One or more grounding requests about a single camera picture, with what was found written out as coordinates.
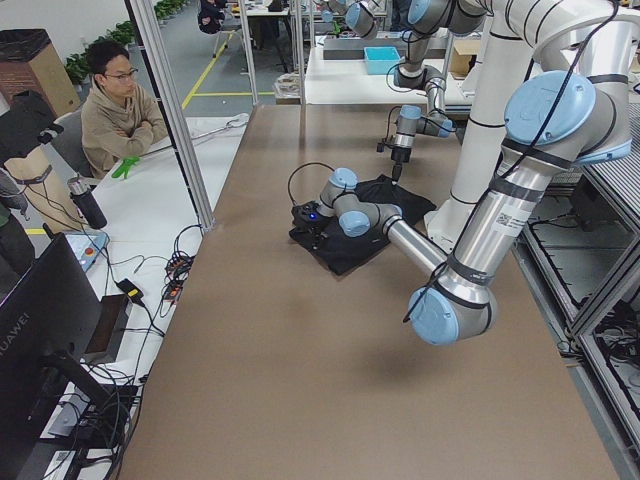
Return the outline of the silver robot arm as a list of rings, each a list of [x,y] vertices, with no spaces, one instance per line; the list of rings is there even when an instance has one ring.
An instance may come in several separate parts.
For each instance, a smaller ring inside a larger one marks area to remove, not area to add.
[[[440,29],[484,28],[475,97],[449,199],[416,231],[396,201],[368,202],[356,174],[334,170],[319,197],[292,210],[313,245],[336,224],[357,238],[377,231],[427,274],[406,321],[424,341],[447,345],[489,330],[490,284],[552,178],[631,150],[627,75],[639,14],[615,1],[415,1],[395,84],[421,89],[429,112],[404,106],[393,157],[406,160],[419,133],[447,132],[440,73],[424,65]]]
[[[384,139],[378,150],[391,148],[391,179],[397,182],[403,165],[410,160],[414,139],[418,135],[446,138],[455,131],[454,122],[444,112],[446,75],[424,60],[432,37],[445,28],[464,35],[479,27],[486,11],[467,1],[413,1],[407,14],[409,29],[403,33],[407,51],[392,71],[394,85],[400,89],[422,90],[427,99],[425,110],[416,105],[400,107],[392,139]]]

